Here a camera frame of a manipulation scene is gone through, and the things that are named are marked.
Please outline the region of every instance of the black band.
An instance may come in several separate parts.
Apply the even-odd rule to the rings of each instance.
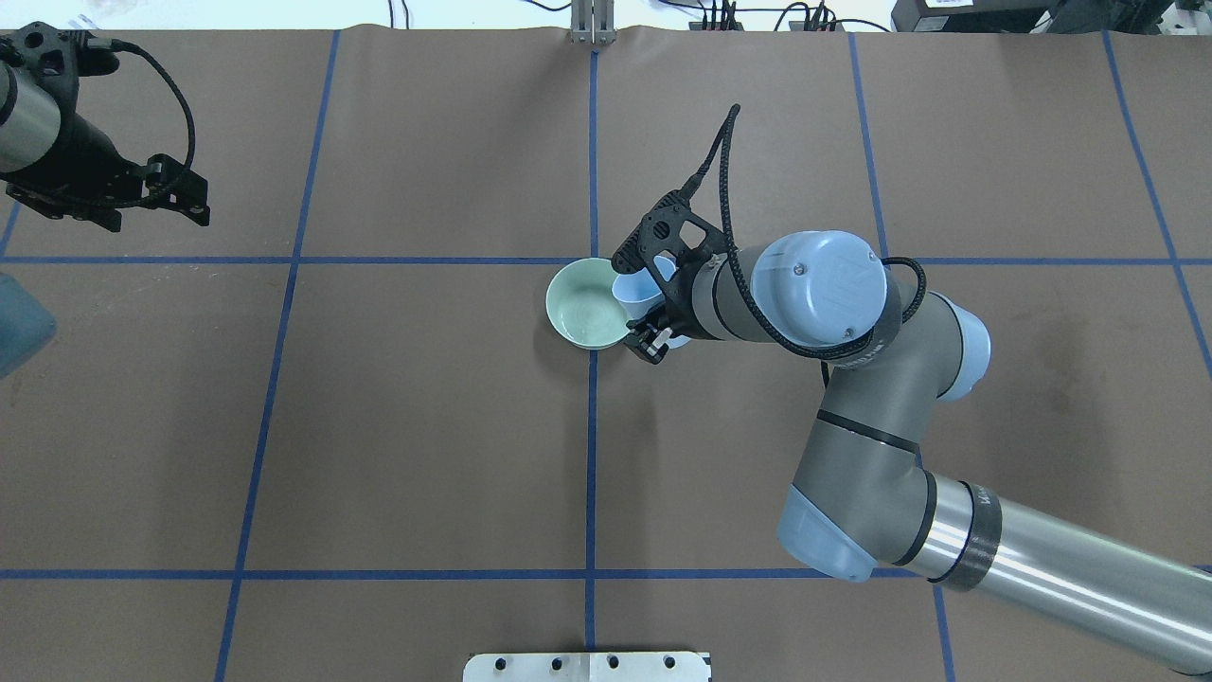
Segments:
[[[887,431],[880,431],[874,426],[868,426],[852,419],[846,419],[840,414],[834,414],[827,411],[817,411],[817,419],[825,424],[845,429],[846,431],[853,431],[854,434],[870,439],[871,441],[879,441],[885,446],[892,446],[893,448],[905,451],[911,455],[916,455],[919,451],[917,443],[914,443],[913,441],[894,436]]]
[[[960,551],[960,558],[955,560],[955,566],[931,580],[956,592],[967,592],[984,580],[997,556],[997,548],[1001,546],[1001,503],[997,502],[997,495],[976,483],[964,483],[964,487],[972,497],[968,540]]]
[[[921,528],[917,529],[917,537],[913,539],[913,545],[909,545],[909,551],[905,556],[892,562],[892,566],[904,566],[917,556],[917,552],[926,546],[926,538],[930,537],[930,527],[934,523],[934,509],[938,506],[938,485],[934,483],[934,475],[922,470],[926,475],[926,514],[921,517]]]

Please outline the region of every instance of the blue tape line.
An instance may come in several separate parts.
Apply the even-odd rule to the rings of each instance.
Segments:
[[[926,265],[1171,265],[1170,258],[922,257]]]
[[[598,50],[589,53],[589,254],[598,257]],[[598,351],[589,351],[585,441],[585,649],[596,646],[593,572],[598,566]]]
[[[1120,80],[1120,67],[1115,61],[1115,48],[1111,46],[1111,34],[1103,30],[1103,48],[1107,51],[1107,64],[1111,69],[1111,82],[1115,84],[1115,96],[1120,101],[1120,113],[1124,114],[1124,126],[1128,132],[1128,141],[1132,143],[1132,153],[1136,154],[1137,165],[1140,166],[1140,177],[1144,178],[1144,188],[1149,193],[1149,202],[1153,204],[1153,214],[1157,218],[1157,228],[1161,230],[1161,239],[1166,242],[1166,252],[1170,253],[1171,263],[1174,267],[1174,277],[1178,280],[1178,290],[1183,294],[1183,304],[1187,305],[1187,314],[1191,320],[1191,327],[1195,329],[1195,343],[1200,348],[1200,354],[1204,356],[1204,368],[1208,373],[1208,378],[1212,378],[1212,353],[1208,351],[1207,338],[1204,336],[1204,325],[1200,322],[1199,311],[1195,309],[1195,302],[1191,299],[1190,288],[1187,286],[1187,275],[1183,274],[1183,267],[1178,259],[1178,252],[1174,248],[1174,240],[1170,234],[1170,225],[1166,223],[1166,214],[1161,210],[1161,200],[1157,199],[1157,189],[1153,183],[1153,174],[1149,172],[1149,164],[1144,159],[1144,151],[1140,149],[1140,139],[1137,137],[1136,125],[1132,122],[1132,111],[1128,110],[1128,99],[1124,94],[1124,82]]]
[[[598,51],[589,53],[589,254],[598,257]]]
[[[598,567],[598,351],[589,351],[587,462],[585,462],[585,571]]]
[[[943,651],[943,674],[947,682],[955,682],[955,659],[951,655],[951,630],[947,625],[947,604],[943,589],[934,585],[934,617],[938,619],[938,642]]]
[[[240,588],[245,561],[248,556],[248,538],[252,534],[252,517],[257,510],[257,492],[261,488],[261,471],[265,460],[265,445],[269,441],[269,424],[274,414],[274,401],[278,397],[278,377],[282,367],[282,348],[286,345],[286,331],[290,327],[291,306],[295,303],[295,285],[298,280],[299,256],[303,253],[303,237],[307,235],[307,218],[311,202],[311,189],[315,184],[315,168],[320,159],[320,143],[324,139],[324,121],[328,113],[328,94],[332,91],[332,74],[337,65],[337,47],[341,44],[341,31],[332,31],[332,44],[328,46],[328,67],[324,75],[324,91],[320,94],[320,110],[315,120],[315,136],[311,139],[311,159],[308,162],[307,179],[303,184],[303,199],[299,205],[298,227],[295,230],[295,250],[291,270],[286,276],[286,292],[282,296],[282,311],[278,321],[278,338],[274,343],[274,360],[269,368],[269,385],[265,389],[265,407],[261,415],[261,430],[257,435],[257,451],[252,459],[252,476],[248,480],[248,498],[244,508],[244,521],[240,526],[240,544],[235,556],[235,575],[231,578],[231,591],[228,595],[227,617],[223,621],[223,637],[219,641],[218,661],[215,664],[215,681],[222,682],[227,675],[228,654],[231,651],[231,634],[235,630],[236,609],[240,606]]]
[[[301,264],[398,265],[566,265],[573,256],[301,256]],[[291,256],[0,256],[0,263],[19,264],[290,264]],[[922,256],[925,265],[1172,265],[1170,258],[1065,258]],[[1178,258],[1187,267],[1212,265],[1212,258]]]
[[[486,571],[245,571],[245,580],[330,580],[330,581],[473,581],[473,580],[582,580],[581,569],[486,569]]]
[[[299,256],[302,264],[566,265],[564,256]],[[38,264],[290,264],[293,256],[0,256],[4,263]]]
[[[850,41],[850,65],[854,71],[854,97],[858,101],[858,125],[863,132],[863,153],[867,155],[867,182],[871,185],[871,208],[875,211],[875,231],[880,237],[880,257],[888,257],[888,235],[884,230],[884,202],[880,200],[880,180],[875,176],[875,153],[871,150],[871,127],[867,120],[867,98],[863,96],[863,74],[858,65],[858,44],[854,34],[847,33]]]
[[[12,208],[8,210],[8,222],[4,225],[4,236],[0,236],[0,256],[8,248],[8,240],[12,239],[12,231],[17,229],[17,216],[21,214],[21,204],[13,201]]]
[[[585,651],[598,649],[598,584],[593,578],[585,579]]]
[[[290,256],[4,256],[5,263],[78,264],[286,264]]]
[[[231,580],[231,571],[8,568],[0,580]]]
[[[566,265],[571,257],[510,256],[303,256],[303,264]]]
[[[829,577],[811,568],[601,568],[599,580],[814,580]],[[919,578],[903,568],[876,568],[871,578]]]

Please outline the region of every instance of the black cable wire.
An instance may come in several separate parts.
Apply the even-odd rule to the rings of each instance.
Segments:
[[[808,21],[811,21],[808,18],[808,13],[812,11],[812,7],[808,7],[807,2],[791,2],[787,7],[783,7],[783,12],[778,15],[778,21],[774,22],[774,30],[778,30],[778,27],[783,25],[783,19],[787,18],[787,13],[796,6],[804,7],[804,23],[807,25]]]
[[[522,0],[522,2],[526,2],[528,5],[534,5],[536,7],[543,7],[548,12],[562,12],[572,6],[572,2],[568,2],[567,5],[560,5],[559,7],[548,7],[547,5],[538,2],[538,0]]]
[[[25,184],[22,182],[10,180],[12,182],[12,184],[21,187],[22,189],[28,189],[29,191],[33,191],[35,194],[41,194],[42,196],[47,196],[50,199],[56,199],[70,204],[78,204],[81,206],[91,206],[95,208],[133,208],[136,206],[147,206],[148,204],[160,199],[161,196],[170,194],[173,189],[177,188],[178,184],[181,184],[181,180],[184,179],[187,172],[194,165],[194,149],[198,144],[198,132],[194,128],[194,111],[190,110],[189,102],[185,101],[185,96],[182,94],[181,88],[177,87],[177,82],[172,80],[172,76],[168,75],[168,71],[165,70],[165,68],[160,65],[160,62],[155,61],[155,57],[149,55],[145,50],[143,50],[138,45],[135,45],[133,42],[126,42],[125,40],[116,40],[116,39],[113,40],[110,45],[112,45],[110,48],[114,52],[130,52],[132,55],[138,55],[139,57],[143,57],[143,59],[147,61],[147,63],[150,64],[153,69],[155,69],[155,73],[160,74],[160,78],[162,78],[164,81],[168,85],[168,88],[172,90],[172,94],[177,98],[177,103],[181,104],[181,111],[185,115],[185,137],[188,145],[185,150],[185,161],[182,164],[181,172],[177,173],[177,177],[173,177],[168,182],[152,190],[152,193],[149,193],[147,196],[143,196],[142,199],[133,199],[130,201],[98,201],[96,199],[70,196],[68,194],[46,187],[38,187],[33,184]]]
[[[754,315],[758,325],[761,326],[776,343],[795,354],[796,356],[804,359],[813,359],[818,361],[834,361],[852,356],[867,349],[871,343],[873,332],[868,331],[863,336],[848,340],[848,343],[840,346],[831,346],[829,349],[807,349],[799,346],[790,338],[783,336],[778,328],[766,317],[758,306],[758,302],[754,300],[753,291],[749,290],[749,282],[745,281],[744,271],[741,269],[739,248],[737,248],[736,239],[732,234],[732,208],[728,205],[728,156],[732,150],[732,131],[736,126],[737,115],[741,113],[741,104],[733,104],[728,110],[728,116],[724,119],[724,125],[720,127],[720,132],[716,133],[716,139],[720,145],[720,223],[724,230],[724,241],[728,254],[728,269],[732,270],[732,279],[737,283],[737,292],[741,293],[741,298],[745,302],[745,306],[749,313]],[[714,154],[715,145],[713,144],[711,151]]]
[[[882,25],[880,25],[880,24],[877,24],[875,22],[869,22],[867,19],[833,19],[833,21],[828,21],[828,22],[825,22],[825,23],[823,23],[821,25],[822,27],[835,27],[835,25],[842,24],[842,23],[854,23],[854,24],[874,25],[875,28],[882,30],[884,33],[892,33],[892,30],[888,30],[887,28],[885,28],[885,27],[882,27]]]
[[[846,344],[837,346],[830,346],[828,349],[808,349],[800,346],[787,336],[783,336],[778,328],[766,317],[758,306],[758,302],[754,300],[753,291],[749,288],[749,282],[745,281],[744,271],[741,268],[739,248],[737,248],[736,237],[732,233],[732,207],[728,201],[728,160],[732,151],[732,131],[736,127],[737,115],[741,113],[741,104],[733,104],[728,109],[728,115],[724,119],[724,125],[720,126],[720,131],[715,134],[715,142],[711,143],[711,150],[707,155],[707,160],[699,166],[699,171],[687,179],[686,185],[691,185],[705,172],[704,168],[710,167],[711,160],[715,156],[716,148],[720,151],[720,224],[724,231],[724,242],[727,250],[728,269],[732,270],[732,279],[737,285],[737,292],[741,293],[741,299],[745,302],[745,308],[761,326],[762,331],[766,332],[776,343],[790,351],[791,354],[804,357],[813,359],[818,361],[836,361],[845,357],[853,356],[864,351],[871,344],[871,337],[874,336],[873,329],[868,329],[861,337],[848,340]],[[914,274],[917,275],[917,291],[914,293],[914,298],[909,306],[905,308],[902,314],[902,323],[908,321],[909,317],[917,311],[921,305],[922,299],[926,296],[926,270],[922,269],[921,264],[913,258],[905,257],[891,257],[885,258],[884,264],[904,264],[913,268]]]
[[[913,300],[909,300],[909,306],[901,313],[901,323],[904,323],[909,321],[909,317],[921,306],[921,302],[926,299],[926,270],[921,267],[921,263],[904,256],[890,256],[881,258],[880,262],[886,265],[905,265],[913,269],[914,276],[917,277],[917,290],[914,291]]]

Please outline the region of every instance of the metal bracket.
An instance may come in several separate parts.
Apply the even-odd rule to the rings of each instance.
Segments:
[[[617,652],[480,654],[463,669],[463,682],[710,682],[711,654]]]
[[[572,42],[610,45],[618,38],[614,30],[614,0],[572,0]]]

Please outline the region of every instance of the green bowl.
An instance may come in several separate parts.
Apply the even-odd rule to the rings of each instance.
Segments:
[[[611,292],[616,275],[606,258],[581,258],[547,286],[547,319],[577,348],[601,351],[627,336],[627,310]]]

